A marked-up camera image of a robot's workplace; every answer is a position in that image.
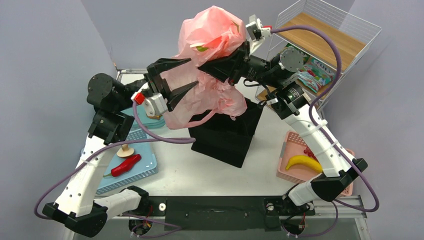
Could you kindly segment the teal Fox's candy bag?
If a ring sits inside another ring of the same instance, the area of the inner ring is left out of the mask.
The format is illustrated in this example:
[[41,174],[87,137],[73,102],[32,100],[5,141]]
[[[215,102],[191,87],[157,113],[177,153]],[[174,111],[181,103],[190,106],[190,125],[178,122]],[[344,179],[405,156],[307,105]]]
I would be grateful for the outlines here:
[[326,64],[310,56],[297,72],[298,79],[314,93],[319,92],[335,78],[336,72]]

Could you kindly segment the green Fox's candy bag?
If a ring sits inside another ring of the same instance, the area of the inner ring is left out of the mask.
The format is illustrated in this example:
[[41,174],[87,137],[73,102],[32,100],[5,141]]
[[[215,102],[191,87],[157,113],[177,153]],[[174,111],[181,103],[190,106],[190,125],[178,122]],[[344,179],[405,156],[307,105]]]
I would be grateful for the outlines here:
[[294,45],[292,45],[292,44],[290,44],[290,43],[287,43],[285,47],[286,47],[286,48],[294,48],[295,50],[297,50],[297,51],[299,52],[299,54],[302,56],[302,59],[303,59],[303,63],[304,63],[304,64],[305,64],[305,63],[309,60],[309,58],[310,58],[310,55],[309,55],[309,54],[307,54],[306,52],[302,51],[302,50],[301,50],[300,48],[298,48],[297,46],[294,46]]

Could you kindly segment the pink plastic grocery bag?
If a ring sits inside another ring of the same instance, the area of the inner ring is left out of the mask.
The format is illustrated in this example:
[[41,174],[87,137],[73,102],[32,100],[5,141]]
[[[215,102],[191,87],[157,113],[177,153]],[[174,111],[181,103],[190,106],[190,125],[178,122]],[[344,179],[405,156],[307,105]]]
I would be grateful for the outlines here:
[[198,83],[173,111],[164,113],[169,129],[197,127],[215,114],[235,118],[247,110],[245,97],[228,83],[233,63],[224,60],[245,42],[244,26],[241,19],[215,5],[183,21],[174,59],[191,60],[161,76],[171,90]]

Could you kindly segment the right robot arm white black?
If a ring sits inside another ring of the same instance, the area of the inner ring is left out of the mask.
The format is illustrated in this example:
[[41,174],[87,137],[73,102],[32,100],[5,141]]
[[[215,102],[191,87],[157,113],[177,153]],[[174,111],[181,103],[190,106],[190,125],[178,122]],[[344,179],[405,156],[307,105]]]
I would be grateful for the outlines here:
[[350,154],[330,132],[327,121],[307,100],[301,86],[292,80],[304,65],[299,50],[286,47],[271,60],[251,55],[248,43],[243,43],[229,56],[209,60],[199,70],[229,84],[240,78],[257,82],[267,94],[265,104],[290,125],[306,143],[322,171],[310,180],[299,183],[283,196],[283,209],[296,214],[311,201],[335,200],[355,179],[363,178],[368,167],[362,158]]

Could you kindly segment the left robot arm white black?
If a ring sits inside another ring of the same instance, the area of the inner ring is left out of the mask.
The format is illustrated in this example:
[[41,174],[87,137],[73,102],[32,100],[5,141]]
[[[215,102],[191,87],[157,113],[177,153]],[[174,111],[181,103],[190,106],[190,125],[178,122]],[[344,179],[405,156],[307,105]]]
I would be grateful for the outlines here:
[[127,115],[124,110],[148,102],[154,113],[173,111],[196,82],[172,90],[161,73],[188,62],[188,58],[160,58],[147,67],[143,79],[129,84],[105,73],[95,74],[88,82],[86,98],[95,114],[78,165],[63,178],[66,186],[61,195],[46,203],[42,211],[35,208],[34,215],[92,238],[116,216],[130,211],[145,214],[149,210],[149,194],[142,188],[129,186],[119,193],[96,198],[97,188],[118,149],[128,142],[133,123],[138,121],[136,113]]

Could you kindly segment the red grape bunch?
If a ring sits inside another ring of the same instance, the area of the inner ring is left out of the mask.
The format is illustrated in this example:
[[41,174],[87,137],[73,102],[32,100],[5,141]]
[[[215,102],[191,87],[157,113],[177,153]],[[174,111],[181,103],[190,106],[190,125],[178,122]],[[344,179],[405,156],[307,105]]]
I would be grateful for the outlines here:
[[313,152],[311,151],[311,149],[309,147],[306,147],[303,150],[303,153],[306,154],[309,158],[314,159],[315,161],[317,161],[317,158],[315,157],[315,155],[313,154]]

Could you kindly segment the black fabric grocery bag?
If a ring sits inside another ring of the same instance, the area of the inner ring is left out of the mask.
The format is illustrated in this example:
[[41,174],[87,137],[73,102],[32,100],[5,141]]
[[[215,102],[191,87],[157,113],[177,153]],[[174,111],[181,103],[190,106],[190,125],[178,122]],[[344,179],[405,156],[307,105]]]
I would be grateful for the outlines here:
[[216,113],[204,124],[189,128],[196,139],[191,150],[241,168],[263,112],[257,103],[245,101],[246,111],[235,120]]

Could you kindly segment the yellow banana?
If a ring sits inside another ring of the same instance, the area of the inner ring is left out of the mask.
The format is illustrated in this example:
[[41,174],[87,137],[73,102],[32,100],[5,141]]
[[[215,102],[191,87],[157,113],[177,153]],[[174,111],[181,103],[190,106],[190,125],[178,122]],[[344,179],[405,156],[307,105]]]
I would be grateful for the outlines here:
[[323,168],[322,168],[321,164],[317,160],[315,160],[314,158],[309,157],[309,156],[296,155],[296,156],[291,157],[288,160],[287,165],[285,166],[285,169],[289,170],[291,167],[293,167],[295,165],[306,166],[306,167],[314,170],[318,174],[323,172]]

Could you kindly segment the red chili pepper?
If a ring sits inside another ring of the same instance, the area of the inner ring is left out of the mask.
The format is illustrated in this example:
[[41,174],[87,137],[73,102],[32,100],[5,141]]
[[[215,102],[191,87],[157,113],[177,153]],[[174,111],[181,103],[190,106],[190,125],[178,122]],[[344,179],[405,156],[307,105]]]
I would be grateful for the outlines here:
[[119,177],[124,173],[129,172],[141,159],[142,156],[140,154],[130,156],[126,158],[120,165],[113,168],[109,174],[106,174],[103,177]]

